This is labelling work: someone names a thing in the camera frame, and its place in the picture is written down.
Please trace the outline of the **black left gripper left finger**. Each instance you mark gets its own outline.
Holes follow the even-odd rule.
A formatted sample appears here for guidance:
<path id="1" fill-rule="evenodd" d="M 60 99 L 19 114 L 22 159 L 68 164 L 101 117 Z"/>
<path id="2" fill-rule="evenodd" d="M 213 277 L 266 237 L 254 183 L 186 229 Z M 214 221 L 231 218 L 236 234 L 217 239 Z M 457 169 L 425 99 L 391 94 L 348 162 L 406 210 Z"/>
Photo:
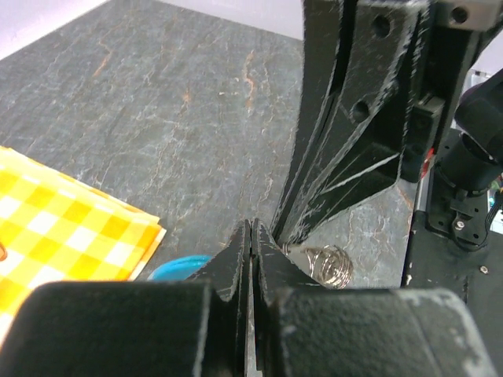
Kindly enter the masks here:
<path id="1" fill-rule="evenodd" d="M 37 287 L 1 347 L 4 376 L 243 376 L 251 226 L 182 281 Z"/>

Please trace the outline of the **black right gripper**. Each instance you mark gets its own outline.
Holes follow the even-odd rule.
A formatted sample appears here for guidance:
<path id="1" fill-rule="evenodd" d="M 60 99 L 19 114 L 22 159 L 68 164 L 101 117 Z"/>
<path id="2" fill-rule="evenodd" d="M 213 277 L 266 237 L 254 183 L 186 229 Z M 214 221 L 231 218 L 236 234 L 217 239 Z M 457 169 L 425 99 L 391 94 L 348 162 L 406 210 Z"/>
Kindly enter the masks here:
<path id="1" fill-rule="evenodd" d="M 430 1 L 429 13 L 426 1 L 355 2 L 342 90 L 320 139 L 305 211 L 282 243 L 303 242 L 390 188 L 401 165 L 401 178 L 417 183 L 439 154 L 468 70 L 502 30 L 501 1 Z"/>

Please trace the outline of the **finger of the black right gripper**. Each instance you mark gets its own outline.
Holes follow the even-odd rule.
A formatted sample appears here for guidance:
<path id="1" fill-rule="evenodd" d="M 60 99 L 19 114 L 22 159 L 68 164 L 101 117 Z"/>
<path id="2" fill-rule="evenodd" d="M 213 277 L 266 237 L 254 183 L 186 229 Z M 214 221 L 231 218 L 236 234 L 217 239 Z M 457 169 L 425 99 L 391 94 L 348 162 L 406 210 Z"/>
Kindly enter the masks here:
<path id="1" fill-rule="evenodd" d="M 342 90 L 353 42 L 355 1 L 303 2 L 303 85 L 288 176 L 271 225 L 286 240 L 307 205 L 311 170 Z"/>

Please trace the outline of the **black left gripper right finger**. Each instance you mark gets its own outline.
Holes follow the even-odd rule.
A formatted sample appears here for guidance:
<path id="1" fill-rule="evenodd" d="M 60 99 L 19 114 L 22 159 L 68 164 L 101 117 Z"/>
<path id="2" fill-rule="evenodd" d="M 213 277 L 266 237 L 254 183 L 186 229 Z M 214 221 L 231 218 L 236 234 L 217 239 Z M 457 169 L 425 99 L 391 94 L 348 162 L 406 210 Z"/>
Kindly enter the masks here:
<path id="1" fill-rule="evenodd" d="M 251 226 L 255 351 L 265 376 L 495 376 L 452 291 L 323 287 Z"/>

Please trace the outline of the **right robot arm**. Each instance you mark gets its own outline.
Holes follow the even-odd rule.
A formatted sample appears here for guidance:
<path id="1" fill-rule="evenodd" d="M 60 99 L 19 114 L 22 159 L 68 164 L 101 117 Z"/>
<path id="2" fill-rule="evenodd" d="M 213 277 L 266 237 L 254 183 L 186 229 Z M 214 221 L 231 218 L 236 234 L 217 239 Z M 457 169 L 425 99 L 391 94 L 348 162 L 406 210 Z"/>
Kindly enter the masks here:
<path id="1" fill-rule="evenodd" d="M 499 1 L 305 1 L 303 89 L 278 243 L 418 181 L 452 123 L 502 162 L 502 82 L 465 76 L 502 30 Z"/>

